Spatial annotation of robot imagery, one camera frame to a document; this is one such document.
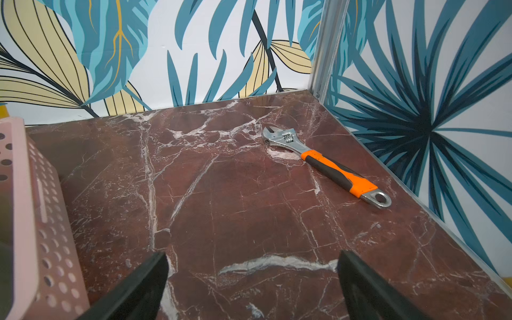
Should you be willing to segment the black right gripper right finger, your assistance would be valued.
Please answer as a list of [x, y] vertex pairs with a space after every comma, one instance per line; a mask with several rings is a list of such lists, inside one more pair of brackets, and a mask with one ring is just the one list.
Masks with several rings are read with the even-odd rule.
[[429, 319], [352, 251], [340, 252], [337, 274], [350, 319]]

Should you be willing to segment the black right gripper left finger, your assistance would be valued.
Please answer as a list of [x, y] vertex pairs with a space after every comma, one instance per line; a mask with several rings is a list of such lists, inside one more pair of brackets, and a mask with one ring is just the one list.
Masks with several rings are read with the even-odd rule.
[[166, 254], [154, 253], [79, 318], [155, 319], [168, 273]]

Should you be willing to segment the pink perforated plastic basket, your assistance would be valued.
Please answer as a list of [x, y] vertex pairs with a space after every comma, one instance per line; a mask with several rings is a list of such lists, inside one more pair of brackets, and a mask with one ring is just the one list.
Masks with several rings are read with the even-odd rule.
[[77, 319], [89, 309], [56, 168], [22, 118], [1, 120], [4, 319]]

